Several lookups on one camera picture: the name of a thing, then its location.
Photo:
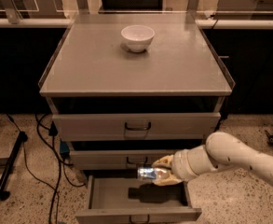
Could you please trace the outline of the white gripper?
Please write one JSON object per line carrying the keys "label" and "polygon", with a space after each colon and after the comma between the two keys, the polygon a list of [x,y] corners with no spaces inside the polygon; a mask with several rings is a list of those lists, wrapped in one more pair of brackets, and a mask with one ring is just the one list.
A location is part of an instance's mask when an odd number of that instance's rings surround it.
{"label": "white gripper", "polygon": [[155,168],[171,168],[172,172],[157,172],[153,183],[157,186],[170,186],[189,182],[212,170],[211,160],[204,146],[177,151],[173,156],[164,156],[152,163]]}

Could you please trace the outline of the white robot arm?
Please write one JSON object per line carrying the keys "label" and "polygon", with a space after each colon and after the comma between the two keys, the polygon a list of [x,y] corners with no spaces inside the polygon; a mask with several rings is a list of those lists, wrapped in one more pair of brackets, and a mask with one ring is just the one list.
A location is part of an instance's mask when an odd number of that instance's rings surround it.
{"label": "white robot arm", "polygon": [[203,174],[242,168],[273,187],[273,156],[248,147],[235,136],[224,132],[212,133],[204,145],[179,150],[160,158],[152,166],[166,169],[166,174],[154,181],[157,186],[175,185]]}

